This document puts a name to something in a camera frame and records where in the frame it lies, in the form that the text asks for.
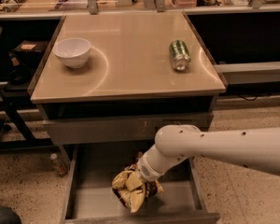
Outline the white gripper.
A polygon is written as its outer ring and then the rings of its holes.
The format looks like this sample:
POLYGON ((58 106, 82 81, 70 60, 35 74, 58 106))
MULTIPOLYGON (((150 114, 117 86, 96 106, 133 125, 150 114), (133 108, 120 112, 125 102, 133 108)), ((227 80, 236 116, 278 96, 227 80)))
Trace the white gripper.
POLYGON ((126 188, 128 189, 128 191, 133 191, 143 185, 143 180, 141 176, 148 182, 158 180, 162 176, 162 173, 155 171, 149 165, 146 156, 142 156, 138 160, 137 169, 139 174, 137 172, 133 172, 127 178, 126 188))

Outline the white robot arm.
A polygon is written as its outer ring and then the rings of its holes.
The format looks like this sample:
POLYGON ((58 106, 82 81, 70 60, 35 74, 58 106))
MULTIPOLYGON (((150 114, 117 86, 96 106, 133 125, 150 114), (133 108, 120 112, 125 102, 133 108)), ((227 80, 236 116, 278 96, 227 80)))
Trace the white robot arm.
POLYGON ((164 126, 139 159, 126 187, 137 189, 198 156, 280 175, 280 128, 202 132, 193 125, 164 126))

